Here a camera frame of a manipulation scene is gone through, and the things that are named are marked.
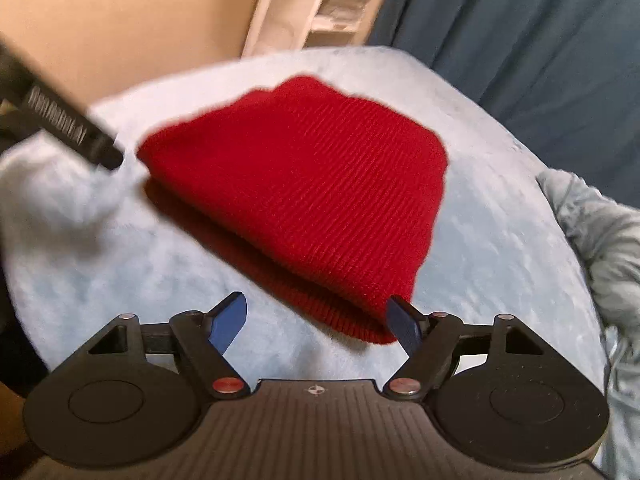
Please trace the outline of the red knit sweater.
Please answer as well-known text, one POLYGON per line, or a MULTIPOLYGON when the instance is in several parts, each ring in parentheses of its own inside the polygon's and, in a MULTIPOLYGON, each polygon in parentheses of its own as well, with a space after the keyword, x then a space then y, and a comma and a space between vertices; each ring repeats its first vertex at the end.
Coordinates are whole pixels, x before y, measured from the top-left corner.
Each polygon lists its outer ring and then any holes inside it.
POLYGON ((149 134, 149 201, 272 296, 390 344, 444 196, 439 136, 311 76, 257 88, 149 134))

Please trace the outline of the grey-blue crumpled blanket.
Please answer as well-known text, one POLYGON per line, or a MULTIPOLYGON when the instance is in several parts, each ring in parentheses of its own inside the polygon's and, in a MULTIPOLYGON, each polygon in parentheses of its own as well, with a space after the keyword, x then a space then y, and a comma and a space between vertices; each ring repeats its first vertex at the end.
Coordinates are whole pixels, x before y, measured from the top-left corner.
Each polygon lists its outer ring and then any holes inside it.
POLYGON ((537 176, 565 237, 586 270, 604 327, 610 430, 600 464, 612 479, 639 477, 639 211, 617 203, 577 174, 537 176))

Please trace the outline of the white shelf unit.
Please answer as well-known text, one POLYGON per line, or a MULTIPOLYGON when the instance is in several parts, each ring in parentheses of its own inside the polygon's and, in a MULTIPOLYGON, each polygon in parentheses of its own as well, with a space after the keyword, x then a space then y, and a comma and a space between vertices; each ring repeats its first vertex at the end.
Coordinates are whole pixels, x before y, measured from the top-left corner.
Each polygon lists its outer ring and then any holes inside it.
POLYGON ((383 0, 257 0, 244 58, 303 48, 362 46, 383 0))

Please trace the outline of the dark blue curtain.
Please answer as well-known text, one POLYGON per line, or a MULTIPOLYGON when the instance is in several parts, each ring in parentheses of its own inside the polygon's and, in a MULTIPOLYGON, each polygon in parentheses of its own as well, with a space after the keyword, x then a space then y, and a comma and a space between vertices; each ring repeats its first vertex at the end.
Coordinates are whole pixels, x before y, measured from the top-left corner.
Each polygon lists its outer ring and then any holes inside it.
POLYGON ((639 0, 384 0, 372 46, 438 73, 545 164, 639 203, 639 0))

